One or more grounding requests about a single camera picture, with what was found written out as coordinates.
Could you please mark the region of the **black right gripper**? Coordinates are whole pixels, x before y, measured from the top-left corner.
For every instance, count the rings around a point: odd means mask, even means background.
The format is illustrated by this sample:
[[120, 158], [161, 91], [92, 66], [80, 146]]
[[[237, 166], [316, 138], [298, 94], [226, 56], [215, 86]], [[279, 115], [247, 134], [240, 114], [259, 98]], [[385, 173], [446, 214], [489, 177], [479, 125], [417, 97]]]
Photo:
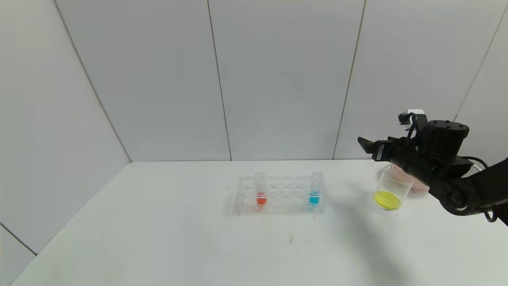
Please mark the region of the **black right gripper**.
[[370, 141], [358, 137], [357, 142], [367, 154], [372, 154], [376, 162], [390, 162], [405, 173], [421, 181], [427, 186], [432, 183], [431, 165], [417, 151], [408, 145], [405, 138], [391, 137], [386, 141]]

